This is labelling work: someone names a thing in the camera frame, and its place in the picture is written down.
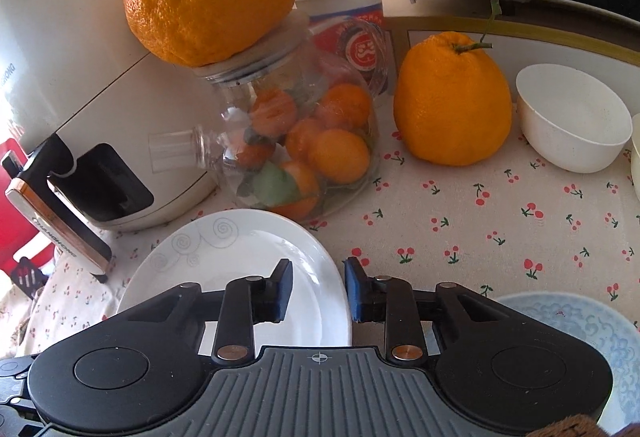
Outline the white plate swirl pattern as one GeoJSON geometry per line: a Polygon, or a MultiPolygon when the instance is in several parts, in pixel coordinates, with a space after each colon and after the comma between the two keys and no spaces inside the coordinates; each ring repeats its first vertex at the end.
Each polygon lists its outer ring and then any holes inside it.
{"type": "Polygon", "coordinates": [[[347,296],[330,254],[302,226],[257,209],[215,212],[171,233],[136,271],[118,310],[183,282],[209,292],[249,275],[267,278],[282,258],[292,261],[294,275],[285,319],[255,325],[255,347],[350,345],[347,296]]]}

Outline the small white bowl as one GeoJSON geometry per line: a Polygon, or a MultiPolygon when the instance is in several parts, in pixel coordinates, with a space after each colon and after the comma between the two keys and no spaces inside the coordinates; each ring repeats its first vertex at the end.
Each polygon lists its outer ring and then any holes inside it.
{"type": "Polygon", "coordinates": [[[632,135],[631,115],[607,85],[576,68],[541,63],[515,79],[522,133],[549,163],[577,174],[610,166],[632,135]]]}

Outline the cream bowl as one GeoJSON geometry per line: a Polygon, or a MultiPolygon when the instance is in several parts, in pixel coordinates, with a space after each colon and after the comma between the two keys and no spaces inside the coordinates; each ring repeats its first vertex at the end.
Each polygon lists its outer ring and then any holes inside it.
{"type": "Polygon", "coordinates": [[[634,193],[640,201],[640,113],[632,116],[632,128],[634,131],[631,136],[631,178],[634,182],[634,193]]]}

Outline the cherry print tablecloth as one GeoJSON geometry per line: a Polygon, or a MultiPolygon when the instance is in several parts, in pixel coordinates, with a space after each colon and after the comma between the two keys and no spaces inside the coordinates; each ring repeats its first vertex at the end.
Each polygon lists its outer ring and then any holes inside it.
{"type": "Polygon", "coordinates": [[[21,353],[38,353],[177,283],[220,290],[241,275],[266,275],[283,257],[293,261],[294,290],[285,320],[257,327],[261,344],[349,342],[338,277],[347,257],[418,289],[454,281],[491,298],[561,291],[638,320],[639,203],[627,155],[576,175],[514,132],[484,163],[440,167],[405,151],[388,114],[378,120],[378,170],[354,201],[307,227],[235,212],[215,192],[169,225],[107,235],[114,257],[105,283],[58,257],[21,353]]]}

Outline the glass jar with kumquats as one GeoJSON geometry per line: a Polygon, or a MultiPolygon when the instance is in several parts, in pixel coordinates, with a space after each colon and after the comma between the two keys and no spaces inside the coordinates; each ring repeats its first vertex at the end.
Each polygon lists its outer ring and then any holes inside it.
{"type": "Polygon", "coordinates": [[[363,19],[311,23],[292,11],[254,46],[196,69],[212,87],[212,126],[149,139],[156,172],[199,167],[236,206],[315,220],[349,202],[378,163],[374,99],[384,38],[363,19]]]}

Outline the large orange on table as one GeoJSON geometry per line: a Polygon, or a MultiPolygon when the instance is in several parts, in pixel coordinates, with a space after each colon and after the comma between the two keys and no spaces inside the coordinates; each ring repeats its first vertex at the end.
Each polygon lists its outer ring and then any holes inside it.
{"type": "Polygon", "coordinates": [[[495,155],[512,128],[506,76],[488,56],[490,42],[442,32],[414,45],[402,61],[394,96],[396,127],[411,155],[470,166],[495,155]]]}

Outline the white rice cooker appliance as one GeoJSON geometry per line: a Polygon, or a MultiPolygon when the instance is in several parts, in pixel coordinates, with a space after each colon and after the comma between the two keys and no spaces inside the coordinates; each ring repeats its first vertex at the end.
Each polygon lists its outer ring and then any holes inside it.
{"type": "Polygon", "coordinates": [[[154,172],[152,134],[208,124],[207,87],[146,50],[122,0],[1,0],[1,102],[24,165],[4,162],[12,205],[99,280],[99,229],[177,218],[213,191],[204,170],[154,172]]]}

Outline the white cabinet gold trim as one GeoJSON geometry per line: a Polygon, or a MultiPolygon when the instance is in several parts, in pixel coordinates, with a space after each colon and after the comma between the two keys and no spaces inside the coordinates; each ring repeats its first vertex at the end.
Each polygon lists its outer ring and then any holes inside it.
{"type": "MultiPolygon", "coordinates": [[[[419,41],[454,30],[485,33],[490,0],[382,0],[397,66],[419,41]]],[[[611,13],[552,0],[500,0],[503,15],[487,32],[489,56],[509,82],[522,68],[556,63],[604,82],[639,112],[639,24],[611,13]]]]}

